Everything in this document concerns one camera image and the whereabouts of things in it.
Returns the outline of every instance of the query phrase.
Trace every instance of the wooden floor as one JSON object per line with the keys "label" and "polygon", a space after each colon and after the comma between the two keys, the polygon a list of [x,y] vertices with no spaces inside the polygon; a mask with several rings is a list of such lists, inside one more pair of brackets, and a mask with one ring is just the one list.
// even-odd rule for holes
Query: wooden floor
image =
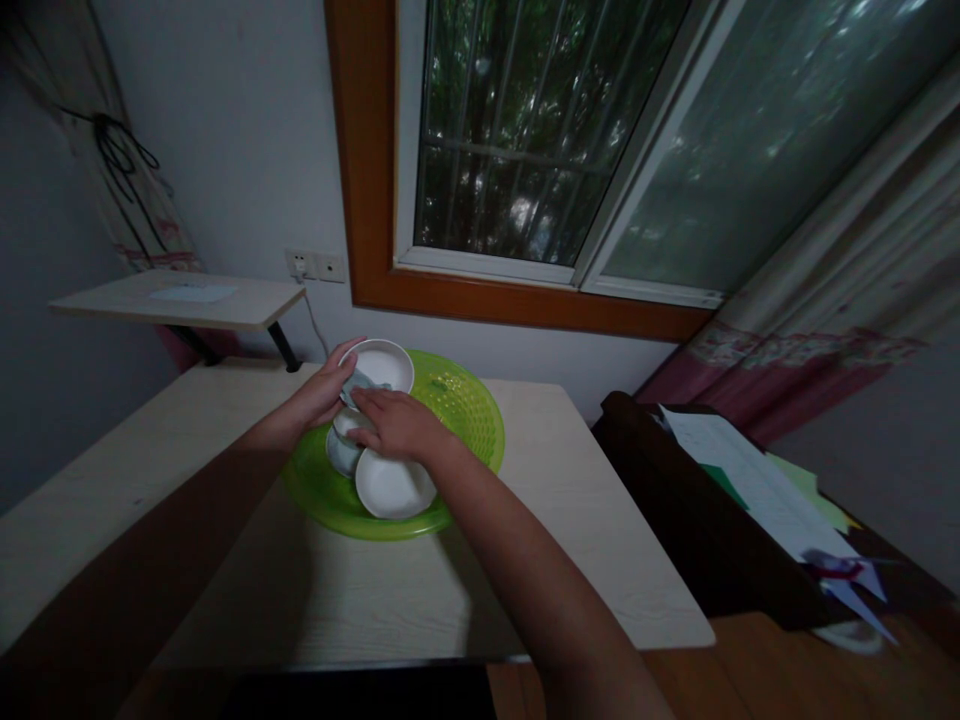
{"label": "wooden floor", "polygon": [[[960,718],[960,662],[911,620],[861,657],[754,613],[711,623],[717,644],[643,653],[677,718]],[[499,720],[546,717],[532,665],[488,665]]]}

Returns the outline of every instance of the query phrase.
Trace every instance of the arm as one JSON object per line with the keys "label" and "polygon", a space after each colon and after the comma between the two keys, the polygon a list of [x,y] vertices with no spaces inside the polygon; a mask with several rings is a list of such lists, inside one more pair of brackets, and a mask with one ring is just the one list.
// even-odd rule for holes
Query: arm
{"label": "arm", "polygon": [[672,717],[609,608],[510,489],[410,396],[353,397],[377,429],[354,440],[427,468],[537,666],[550,714]]}
{"label": "arm", "polygon": [[[8,689],[34,709],[38,702],[72,703],[76,696],[50,692],[47,684],[69,676],[88,699],[98,691],[106,695],[98,701],[119,707],[200,597],[300,437],[343,407],[339,394],[356,355],[337,363],[362,339],[338,346],[289,400],[87,565],[0,660]],[[83,673],[90,672],[123,680],[89,685]]]}

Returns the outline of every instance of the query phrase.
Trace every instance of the electrical outlet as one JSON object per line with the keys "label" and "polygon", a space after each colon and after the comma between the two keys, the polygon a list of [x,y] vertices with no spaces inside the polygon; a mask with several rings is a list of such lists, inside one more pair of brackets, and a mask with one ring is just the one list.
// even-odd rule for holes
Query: electrical outlet
{"label": "electrical outlet", "polygon": [[287,270],[290,271],[292,277],[316,277],[316,273],[313,272],[313,253],[296,248],[286,248],[283,255],[287,259]]}
{"label": "electrical outlet", "polygon": [[316,255],[317,280],[327,282],[345,282],[343,272],[343,256],[332,253],[317,253]]}
{"label": "electrical outlet", "polygon": [[306,280],[324,280],[326,282],[345,282],[343,256],[334,253],[314,253],[297,248],[285,248],[287,270],[291,277]]}

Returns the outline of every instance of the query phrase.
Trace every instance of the white bowl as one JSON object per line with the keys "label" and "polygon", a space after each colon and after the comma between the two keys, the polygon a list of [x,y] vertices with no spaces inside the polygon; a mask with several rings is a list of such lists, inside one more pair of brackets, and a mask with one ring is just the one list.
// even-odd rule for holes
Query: white bowl
{"label": "white bowl", "polygon": [[407,351],[389,340],[364,340],[354,345],[340,361],[342,365],[351,353],[357,355],[357,370],[377,385],[389,383],[400,392],[413,390],[413,360]]}
{"label": "white bowl", "polygon": [[357,463],[357,495],[374,517],[406,520],[419,515],[437,496],[423,465],[387,460],[370,448]]}
{"label": "white bowl", "polygon": [[363,453],[352,441],[347,438],[340,438],[335,432],[327,433],[326,440],[327,459],[333,465],[333,469],[343,475],[345,478],[353,480],[357,473],[357,463],[360,462],[360,455]]}
{"label": "white bowl", "polygon": [[353,440],[347,437],[347,433],[351,430],[356,430],[358,428],[366,428],[367,430],[372,430],[373,432],[377,431],[377,428],[370,418],[364,415],[359,410],[354,410],[351,407],[345,407],[343,410],[337,413],[336,417],[333,418],[333,429],[337,435],[340,436],[342,440],[353,445]]}

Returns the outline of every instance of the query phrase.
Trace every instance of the wooden window frame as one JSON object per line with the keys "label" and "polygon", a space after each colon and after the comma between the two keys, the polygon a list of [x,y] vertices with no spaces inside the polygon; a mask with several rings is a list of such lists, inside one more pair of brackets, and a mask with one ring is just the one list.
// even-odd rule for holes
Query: wooden window frame
{"label": "wooden window frame", "polygon": [[686,342],[701,308],[590,295],[394,262],[397,17],[392,0],[326,0],[353,304],[398,312]]}

